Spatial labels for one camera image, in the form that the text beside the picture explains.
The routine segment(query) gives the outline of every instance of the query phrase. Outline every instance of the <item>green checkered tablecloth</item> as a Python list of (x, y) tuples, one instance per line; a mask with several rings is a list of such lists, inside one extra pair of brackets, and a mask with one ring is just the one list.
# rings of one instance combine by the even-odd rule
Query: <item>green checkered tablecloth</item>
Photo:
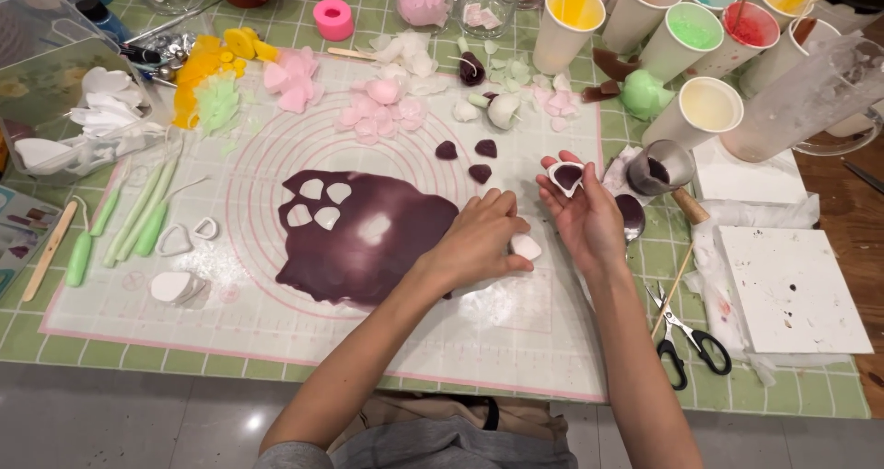
[[(379, 33), (394, 34), (401, 30), (391, 13), (392, 0), (345, 0), (354, 10), (356, 34), (340, 43), (326, 42), (317, 34), (312, 22), (311, 12), (317, 1), (270, 0), (264, 6), (250, 10), (240, 10), (222, 3), (213, 7), (209, 14), (218, 33), (230, 27), (249, 26), (265, 35), (267, 42), (273, 46), (311, 46), (322, 52), (330, 46), (348, 49), (368, 46), (368, 41)], [(132, 31), (154, 27), (168, 20), (167, 17), (154, 15), (138, 0), (115, 0), (110, 8)], [(501, 48), (494, 58), (530, 54), (537, 27), (537, 12), (518, 12), (514, 29), (495, 40)], [(430, 43), (431, 54), (439, 61), (442, 72), (454, 72), (454, 62), (448, 55), (458, 54), (455, 40), (459, 35), (459, 29), (454, 24)], [(480, 42), (471, 40), (470, 43), (475, 46), (474, 52), (484, 54)], [(592, 46), (601, 46), (599, 35), (593, 37), (591, 44), (585, 46), (571, 64), (575, 87), (606, 80), (591, 61)], [(605, 161), (615, 157), (626, 145), (640, 145), (646, 127), (647, 123), (624, 113), (618, 100), (602, 102), (601, 132)], [(86, 200), (90, 209), (94, 209), (102, 197), (110, 173), (111, 170), (106, 168), (70, 187), (35, 183), (15, 171), (7, 173), (2, 182), (17, 191), (56, 205), (65, 204), (72, 194), (79, 195)], [(635, 274), (636, 285), (656, 286), (656, 281), (661, 280), (668, 288), (676, 273), (677, 263), (688, 248), (690, 228), (669, 196), (655, 199), (646, 207), (646, 214), (647, 230), (639, 241), (630, 245), (629, 266)], [(282, 362), (40, 334), (38, 327), (43, 313), (62, 280), (74, 240), (81, 229), (82, 220), (77, 216), (34, 300), (28, 303), (21, 301), (33, 267), (28, 268), (0, 298), (0, 360), (292, 382), (303, 381), (312, 371), (312, 367)], [(650, 328), (657, 309), (647, 298), (645, 305)], [(706, 328), (705, 311), (699, 295), (689, 292), (683, 283), (673, 298), (673, 305), (677, 315), (691, 327)], [(656, 339), (660, 339), (662, 334), (661, 327)], [(685, 408), (842, 418), (868, 418), (870, 415), (856, 365), (852, 362), (826, 367), (783, 367), (774, 374), (776, 385), (765, 388), (756, 373), (744, 364), (735, 363), (733, 372), (726, 377), (711, 373), (688, 347), (682, 333), (675, 334), (675, 341), (680, 356), (687, 358), (689, 386), (677, 392)], [(398, 377), (383, 377), (380, 386), (411, 391), (542, 397)]]

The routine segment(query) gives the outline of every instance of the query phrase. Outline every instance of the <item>person's left hand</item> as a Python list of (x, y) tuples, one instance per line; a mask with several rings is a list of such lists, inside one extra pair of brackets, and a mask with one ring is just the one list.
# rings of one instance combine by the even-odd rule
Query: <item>person's left hand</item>
[(525, 257), (503, 254), (515, 233), (529, 229), (525, 219), (516, 216), (515, 193), (492, 188), (484, 198), (470, 198), (415, 268), (425, 271), (445, 292), (513, 271), (532, 271), (534, 264)]

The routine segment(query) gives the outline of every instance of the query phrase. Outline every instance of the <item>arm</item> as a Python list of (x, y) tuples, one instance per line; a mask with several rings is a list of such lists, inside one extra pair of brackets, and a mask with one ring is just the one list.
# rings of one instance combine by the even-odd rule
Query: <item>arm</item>
[(405, 339), (442, 295), (533, 264), (501, 254), (509, 238), (530, 227), (516, 217), (515, 194), (492, 189), (473, 197), (438, 245), (426, 252), (399, 285), (354, 329), (301, 386), (273, 421), (259, 453), (284, 441), (327, 450), (365, 404)]
[[(580, 162), (563, 151), (559, 158)], [(544, 168), (557, 160), (541, 160)], [(545, 175), (540, 198), (586, 279), (605, 353), (608, 394), (629, 461), (636, 468), (702, 467), (699, 449), (651, 339), (645, 309), (626, 266), (623, 217), (586, 164), (582, 189), (565, 197)]]

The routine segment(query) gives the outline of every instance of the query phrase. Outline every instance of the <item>gray floor tile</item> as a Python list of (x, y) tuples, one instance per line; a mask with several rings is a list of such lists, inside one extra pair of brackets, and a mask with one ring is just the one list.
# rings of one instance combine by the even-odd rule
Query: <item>gray floor tile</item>
[(577, 457), (580, 469), (599, 469), (599, 419), (594, 405), (550, 405), (550, 414), (568, 420), (568, 446)]
[(251, 467), (258, 445), (297, 383), (197, 378), (171, 469)]
[(193, 378), (0, 363), (10, 469), (168, 467)]
[(613, 411), (604, 405), (599, 406), (599, 459), (602, 469), (632, 467), (617, 423), (613, 420)]
[(884, 421), (783, 418), (793, 469), (884, 467)]
[(706, 467), (790, 467), (779, 418), (686, 411)]

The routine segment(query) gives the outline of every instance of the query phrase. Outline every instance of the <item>scissors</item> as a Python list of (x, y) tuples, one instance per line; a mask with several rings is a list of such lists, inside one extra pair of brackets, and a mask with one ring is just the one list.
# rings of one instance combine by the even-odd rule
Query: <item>scissors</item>
[[(659, 292), (659, 296), (655, 295), (651, 288), (645, 286), (645, 289), (648, 291), (648, 295), (651, 295), (651, 299), (654, 303), (657, 304), (657, 307), (663, 308), (663, 302), (666, 301), (666, 293), (663, 291), (663, 284), (657, 281), (657, 291)], [(675, 352), (675, 342), (672, 341), (672, 327), (678, 326), (684, 331), (684, 334), (687, 335), (688, 341), (691, 342), (697, 350), (700, 351), (699, 355), (703, 362), (706, 362), (709, 365), (709, 368), (713, 370), (713, 373), (716, 373), (720, 376), (726, 376), (730, 373), (731, 363), (730, 363), (730, 355), (727, 354), (727, 350), (721, 345), (721, 343), (716, 340), (712, 335), (706, 333), (705, 331), (700, 331), (699, 329), (692, 329), (686, 326), (683, 322), (681, 322), (678, 317), (676, 317), (672, 313), (672, 309), (669, 308), (663, 314), (663, 318), (666, 320), (666, 335), (663, 336), (663, 341), (661, 341), (657, 345), (657, 355), (660, 358), (663, 358), (664, 353), (669, 353), (670, 358), (672, 359), (673, 364), (675, 364), (675, 370), (678, 371), (678, 376), (680, 378), (679, 384), (672, 385), (672, 388), (675, 391), (681, 391), (688, 387), (688, 376), (684, 373), (684, 361), (678, 357), (678, 354)], [(713, 362), (713, 358), (710, 357), (709, 352), (703, 347), (703, 341), (709, 340), (716, 347), (718, 347), (721, 354), (724, 356), (724, 367), (719, 369), (718, 366)]]

